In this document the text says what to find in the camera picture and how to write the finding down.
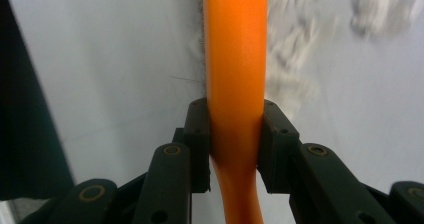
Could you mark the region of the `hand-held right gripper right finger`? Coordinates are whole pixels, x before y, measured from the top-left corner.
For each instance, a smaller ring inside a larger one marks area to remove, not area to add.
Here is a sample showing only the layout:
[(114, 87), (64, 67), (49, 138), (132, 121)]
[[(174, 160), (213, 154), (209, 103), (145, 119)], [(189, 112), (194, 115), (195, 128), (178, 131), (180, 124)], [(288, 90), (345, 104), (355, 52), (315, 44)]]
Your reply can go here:
[(289, 194), (289, 159), (299, 146), (299, 132), (279, 106), (264, 101), (257, 170), (270, 194)]

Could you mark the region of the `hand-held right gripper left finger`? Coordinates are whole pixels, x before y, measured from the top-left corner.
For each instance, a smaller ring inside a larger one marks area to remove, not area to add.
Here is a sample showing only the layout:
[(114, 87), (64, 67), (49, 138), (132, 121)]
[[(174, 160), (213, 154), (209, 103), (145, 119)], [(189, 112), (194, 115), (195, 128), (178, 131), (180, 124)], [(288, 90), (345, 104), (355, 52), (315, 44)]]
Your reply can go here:
[(189, 104), (183, 128), (177, 128), (172, 139), (190, 149), (191, 190), (210, 190), (210, 124), (207, 100), (197, 99)]

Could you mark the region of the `orange brush with grey bristles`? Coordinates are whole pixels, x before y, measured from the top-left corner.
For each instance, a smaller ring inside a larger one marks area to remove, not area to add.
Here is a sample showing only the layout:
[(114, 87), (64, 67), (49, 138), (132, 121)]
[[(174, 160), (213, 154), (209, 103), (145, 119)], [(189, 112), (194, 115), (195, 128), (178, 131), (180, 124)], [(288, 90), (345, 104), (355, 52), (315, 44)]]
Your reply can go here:
[(263, 224), (256, 166), (264, 109), (267, 0), (200, 0), (211, 151), (226, 224)]

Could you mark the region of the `white paper scraps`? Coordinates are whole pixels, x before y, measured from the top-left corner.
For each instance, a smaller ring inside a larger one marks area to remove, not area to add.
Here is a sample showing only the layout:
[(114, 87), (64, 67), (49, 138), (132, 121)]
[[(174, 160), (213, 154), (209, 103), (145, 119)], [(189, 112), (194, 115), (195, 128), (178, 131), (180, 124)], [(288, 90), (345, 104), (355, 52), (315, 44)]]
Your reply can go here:
[[(293, 118), (318, 93), (300, 75), (311, 52), (333, 38), (339, 17), (325, 18), (321, 0), (268, 0), (265, 97)], [(353, 0), (352, 32), (364, 40), (403, 32), (424, 12), (424, 0)]]

